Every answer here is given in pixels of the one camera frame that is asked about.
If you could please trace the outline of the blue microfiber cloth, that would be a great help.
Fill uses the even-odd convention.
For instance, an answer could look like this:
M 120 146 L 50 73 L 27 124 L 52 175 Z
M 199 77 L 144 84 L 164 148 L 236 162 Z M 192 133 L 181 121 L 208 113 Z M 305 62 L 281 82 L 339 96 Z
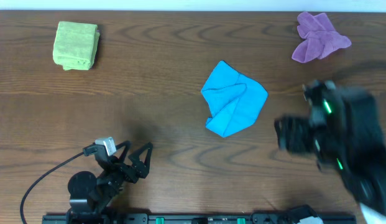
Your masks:
M 269 95 L 259 82 L 223 60 L 211 72 L 201 94 L 211 113 L 205 126 L 222 138 L 252 126 Z

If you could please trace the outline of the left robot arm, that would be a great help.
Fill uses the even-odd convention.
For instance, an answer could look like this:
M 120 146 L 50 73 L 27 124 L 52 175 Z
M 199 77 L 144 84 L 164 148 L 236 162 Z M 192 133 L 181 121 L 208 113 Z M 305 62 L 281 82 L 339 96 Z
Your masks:
M 123 183 L 136 183 L 148 176 L 153 144 L 148 142 L 128 154 L 129 141 L 118 145 L 112 137 L 101 138 L 83 149 L 85 156 L 93 155 L 103 169 L 96 177 L 83 171 L 75 174 L 68 183 L 71 209 L 66 214 L 67 223 L 119 223 L 119 217 L 107 208 L 117 196 Z

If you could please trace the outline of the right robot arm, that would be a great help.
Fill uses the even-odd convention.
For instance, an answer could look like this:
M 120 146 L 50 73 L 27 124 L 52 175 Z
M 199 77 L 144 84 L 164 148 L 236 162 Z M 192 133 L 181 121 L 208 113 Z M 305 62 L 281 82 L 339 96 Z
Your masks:
M 338 172 L 358 203 L 386 218 L 386 143 L 374 96 L 330 80 L 315 80 L 303 91 L 309 115 L 274 121 L 279 148 L 315 155 L 319 167 Z

